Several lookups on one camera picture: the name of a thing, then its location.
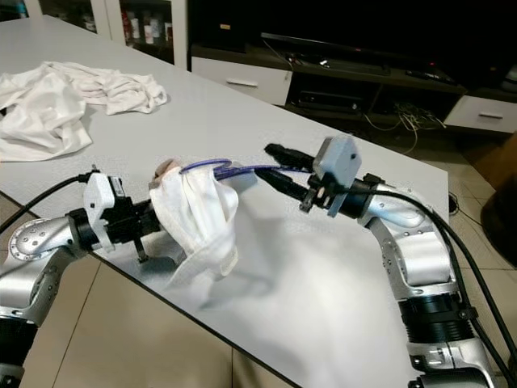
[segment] white bracket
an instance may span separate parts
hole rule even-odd
[[[105,225],[106,220],[101,219],[105,209],[115,205],[115,196],[107,175],[94,173],[91,175],[83,195],[84,209],[88,216],[91,229],[99,239],[99,244],[106,252],[115,250],[111,243]]]

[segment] purple rope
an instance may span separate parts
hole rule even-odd
[[[232,165],[232,161],[229,159],[209,159],[209,160],[201,160],[200,162],[195,162],[192,164],[189,164],[188,166],[185,166],[181,169],[179,172],[180,174],[187,172],[189,170],[194,170],[198,167],[204,167],[204,166],[211,166],[212,164],[220,164],[220,166],[215,167],[214,170],[219,168],[226,168]]]
[[[292,167],[282,167],[282,166],[268,166],[268,165],[255,165],[255,166],[243,166],[243,167],[230,167],[232,161],[229,159],[209,159],[209,160],[201,160],[199,162],[195,162],[185,166],[179,173],[183,174],[184,172],[188,172],[190,170],[194,170],[198,167],[211,166],[213,164],[219,164],[219,166],[213,168],[214,177],[217,180],[223,180],[228,178],[233,178],[234,176],[250,174],[255,170],[274,170],[274,171],[294,171],[294,172],[307,172],[298,170]]]

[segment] drawer handle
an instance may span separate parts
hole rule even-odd
[[[486,117],[489,119],[502,120],[502,115],[498,115],[497,113],[480,112],[478,116]]]
[[[259,83],[255,81],[244,81],[241,79],[236,78],[227,78],[226,83],[229,83],[230,85],[241,85],[241,86],[248,86],[248,87],[259,87]]]

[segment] tile floor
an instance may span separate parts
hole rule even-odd
[[[397,145],[387,146],[398,150]],[[448,171],[449,187],[458,196],[460,208],[479,221],[481,207],[494,190],[452,143],[429,141],[410,156]],[[0,196],[0,219],[15,210],[13,203]],[[474,221],[458,213],[450,222],[473,253],[517,340],[517,306],[513,299],[517,271],[492,248]],[[6,257],[8,235],[0,238],[0,259]],[[481,322],[506,359],[508,351],[472,271],[464,258],[460,259]],[[65,273],[26,367],[22,388],[288,386],[93,256],[73,264]]]

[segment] crumpled white cloth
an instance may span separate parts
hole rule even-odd
[[[86,103],[106,113],[152,112],[167,101],[153,76],[122,74],[77,63],[44,62],[20,74],[0,77],[0,161],[55,158],[92,140],[80,121]]]
[[[106,105],[106,114],[136,111],[151,113],[167,102],[167,93],[152,75],[122,74],[73,62],[44,62],[64,74],[86,103]]]
[[[0,78],[0,162],[37,161],[91,144],[80,121],[86,103],[66,79],[29,71]]]
[[[184,174],[180,170],[169,170],[149,195],[158,220],[187,256],[169,287],[199,308],[214,282],[227,276],[238,261],[233,226],[238,195],[215,180],[212,168]]]

